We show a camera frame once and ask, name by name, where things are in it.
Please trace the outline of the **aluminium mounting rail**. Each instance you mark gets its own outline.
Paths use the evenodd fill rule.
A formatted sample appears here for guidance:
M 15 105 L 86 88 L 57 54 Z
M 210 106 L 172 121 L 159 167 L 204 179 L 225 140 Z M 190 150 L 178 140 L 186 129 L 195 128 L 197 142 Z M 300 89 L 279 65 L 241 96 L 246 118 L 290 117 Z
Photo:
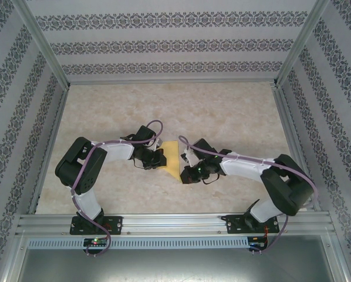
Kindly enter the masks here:
M 16 236 L 69 236 L 72 214 L 28 214 L 19 217 Z M 225 236 L 227 228 L 218 213 L 194 214 L 124 214 L 121 236 L 127 237 L 201 237 Z M 284 236 L 325 235 L 336 233 L 326 211 L 302 211 L 290 217 L 278 217 Z

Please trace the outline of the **circuit board with green light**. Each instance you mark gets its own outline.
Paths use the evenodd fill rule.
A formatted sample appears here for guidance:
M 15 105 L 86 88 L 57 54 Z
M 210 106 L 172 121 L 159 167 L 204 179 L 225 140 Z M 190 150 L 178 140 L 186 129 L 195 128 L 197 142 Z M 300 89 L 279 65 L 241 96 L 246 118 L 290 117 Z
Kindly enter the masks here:
M 106 238 L 84 239 L 83 247 L 106 247 Z

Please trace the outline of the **aluminium frame post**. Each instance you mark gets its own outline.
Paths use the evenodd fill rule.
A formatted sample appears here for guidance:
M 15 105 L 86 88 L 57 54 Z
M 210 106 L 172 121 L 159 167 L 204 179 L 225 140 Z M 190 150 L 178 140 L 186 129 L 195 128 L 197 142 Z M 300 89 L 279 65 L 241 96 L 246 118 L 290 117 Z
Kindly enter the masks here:
M 46 39 L 43 31 L 41 30 L 35 16 L 31 12 L 26 3 L 26 0 L 11 0 L 28 31 L 31 33 L 39 50 L 42 52 L 44 58 L 49 64 L 52 72 L 56 76 L 63 90 L 69 90 L 70 83 L 63 71 L 50 43 Z
M 297 60 L 299 54 L 302 52 L 308 38 L 310 37 L 314 27 L 316 26 L 319 18 L 322 16 L 329 0 L 316 0 L 313 8 L 311 9 L 305 23 L 298 34 L 294 44 L 291 47 L 285 61 L 280 68 L 277 77 L 274 80 L 274 85 L 276 88 L 280 87 L 286 80 L 289 72 L 291 71 L 295 61 Z

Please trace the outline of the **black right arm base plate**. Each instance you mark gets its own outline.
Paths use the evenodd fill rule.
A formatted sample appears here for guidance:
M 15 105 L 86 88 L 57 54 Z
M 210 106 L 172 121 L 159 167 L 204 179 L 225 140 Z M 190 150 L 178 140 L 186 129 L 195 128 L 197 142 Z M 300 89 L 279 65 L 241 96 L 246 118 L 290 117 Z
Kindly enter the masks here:
M 271 217 L 263 223 L 243 214 L 229 214 L 220 219 L 225 222 L 228 234 L 279 233 L 277 217 Z

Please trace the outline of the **yellow cloth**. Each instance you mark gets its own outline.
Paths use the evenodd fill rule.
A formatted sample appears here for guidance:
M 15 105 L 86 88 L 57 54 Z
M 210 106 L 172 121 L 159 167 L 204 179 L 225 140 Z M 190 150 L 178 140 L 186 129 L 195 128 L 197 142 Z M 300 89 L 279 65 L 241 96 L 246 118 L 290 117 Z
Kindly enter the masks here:
M 163 149 L 164 156 L 167 159 L 166 165 L 161 166 L 160 170 L 166 171 L 179 183 L 182 183 L 180 177 L 180 160 L 178 141 L 166 141 L 160 146 Z

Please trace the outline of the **grey metal sheet panel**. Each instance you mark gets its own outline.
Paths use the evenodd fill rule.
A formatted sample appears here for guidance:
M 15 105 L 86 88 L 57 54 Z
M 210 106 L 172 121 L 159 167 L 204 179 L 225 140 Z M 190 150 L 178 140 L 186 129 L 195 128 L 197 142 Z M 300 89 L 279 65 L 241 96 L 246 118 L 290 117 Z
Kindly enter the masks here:
M 19 282 L 335 282 L 320 254 L 251 255 L 234 249 L 29 250 Z

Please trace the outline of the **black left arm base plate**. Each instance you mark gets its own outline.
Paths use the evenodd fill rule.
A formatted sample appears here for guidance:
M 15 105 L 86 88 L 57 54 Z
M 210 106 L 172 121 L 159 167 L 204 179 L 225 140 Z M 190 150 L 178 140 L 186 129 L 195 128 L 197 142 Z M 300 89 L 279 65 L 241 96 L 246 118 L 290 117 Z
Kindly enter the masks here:
M 96 218 L 97 224 L 106 229 L 111 235 L 120 235 L 123 225 L 121 216 L 102 216 Z M 71 235 L 104 235 L 106 234 L 100 227 L 92 224 L 84 217 L 75 216 L 72 218 L 69 233 Z

